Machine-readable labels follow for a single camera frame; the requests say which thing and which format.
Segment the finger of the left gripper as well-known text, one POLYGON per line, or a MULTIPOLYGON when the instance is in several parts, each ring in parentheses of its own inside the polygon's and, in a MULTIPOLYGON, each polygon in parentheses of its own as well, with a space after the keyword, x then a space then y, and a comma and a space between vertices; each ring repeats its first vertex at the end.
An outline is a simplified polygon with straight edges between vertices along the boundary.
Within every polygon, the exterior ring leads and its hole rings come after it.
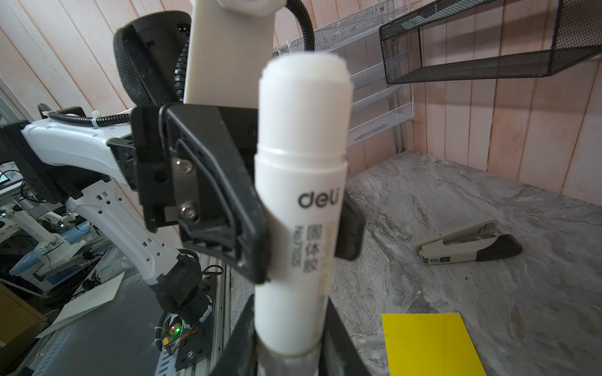
POLYGON ((345 191, 340 216, 340 228, 335 246, 335 257, 347 261, 356 260, 362 251, 366 219, 359 205, 345 191))

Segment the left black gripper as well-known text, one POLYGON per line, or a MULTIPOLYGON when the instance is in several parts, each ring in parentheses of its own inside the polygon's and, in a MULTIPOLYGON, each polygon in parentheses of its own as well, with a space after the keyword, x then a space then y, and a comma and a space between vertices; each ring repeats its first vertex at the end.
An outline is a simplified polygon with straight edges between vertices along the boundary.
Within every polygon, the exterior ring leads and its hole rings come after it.
POLYGON ((131 135, 109 139, 108 147, 138 193, 147 230, 178 223, 185 248, 256 285, 266 282, 269 221, 252 176, 258 111, 170 103, 160 113, 136 107, 129 120, 131 135))

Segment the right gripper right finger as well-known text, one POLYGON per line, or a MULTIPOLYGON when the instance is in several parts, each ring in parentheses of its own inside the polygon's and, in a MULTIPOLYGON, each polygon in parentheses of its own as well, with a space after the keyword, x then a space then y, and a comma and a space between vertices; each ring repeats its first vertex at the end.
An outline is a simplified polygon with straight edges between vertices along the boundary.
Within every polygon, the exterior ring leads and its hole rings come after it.
POLYGON ((332 300, 329 300, 326 310, 319 375, 370 376, 332 300))

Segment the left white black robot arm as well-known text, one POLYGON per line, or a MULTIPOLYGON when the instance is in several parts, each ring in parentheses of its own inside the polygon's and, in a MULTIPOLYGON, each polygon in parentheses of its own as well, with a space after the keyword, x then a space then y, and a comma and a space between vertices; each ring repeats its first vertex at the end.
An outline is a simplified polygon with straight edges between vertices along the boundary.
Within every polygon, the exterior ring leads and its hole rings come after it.
POLYGON ((346 61, 313 50, 273 58, 284 1, 197 1, 184 97, 168 88, 130 25, 119 31, 128 75, 150 105, 112 119, 49 113, 1 139, 27 180, 50 188, 136 266, 160 306, 185 321, 207 301, 189 256, 155 241, 178 225, 191 251, 256 285, 255 325, 268 335, 324 326, 345 205, 354 85, 346 61))

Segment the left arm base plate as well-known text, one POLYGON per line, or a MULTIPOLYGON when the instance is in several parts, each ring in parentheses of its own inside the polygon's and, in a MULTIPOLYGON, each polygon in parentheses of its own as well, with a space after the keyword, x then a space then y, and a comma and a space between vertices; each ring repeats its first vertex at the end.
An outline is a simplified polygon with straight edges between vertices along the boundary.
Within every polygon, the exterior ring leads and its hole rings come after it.
POLYGON ((175 313, 163 313, 155 327, 155 347, 160 349, 156 375, 207 375, 213 355, 216 293, 219 278, 205 278, 202 292, 209 306, 199 322, 191 324, 175 313))

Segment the yellow envelope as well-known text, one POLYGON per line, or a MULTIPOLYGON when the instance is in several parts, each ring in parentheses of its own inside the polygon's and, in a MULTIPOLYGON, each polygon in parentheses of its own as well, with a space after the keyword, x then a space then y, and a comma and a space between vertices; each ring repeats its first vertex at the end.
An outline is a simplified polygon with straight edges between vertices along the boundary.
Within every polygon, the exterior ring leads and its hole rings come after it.
POLYGON ((381 316, 391 375, 485 375, 459 313, 381 316))

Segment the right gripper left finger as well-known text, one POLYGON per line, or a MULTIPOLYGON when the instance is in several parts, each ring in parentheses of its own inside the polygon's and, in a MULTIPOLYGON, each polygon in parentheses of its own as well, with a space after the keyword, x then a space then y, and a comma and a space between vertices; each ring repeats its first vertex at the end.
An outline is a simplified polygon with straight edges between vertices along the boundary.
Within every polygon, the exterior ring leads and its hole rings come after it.
POLYGON ((251 295, 241 312, 222 356, 210 376, 256 375, 255 296, 251 295))

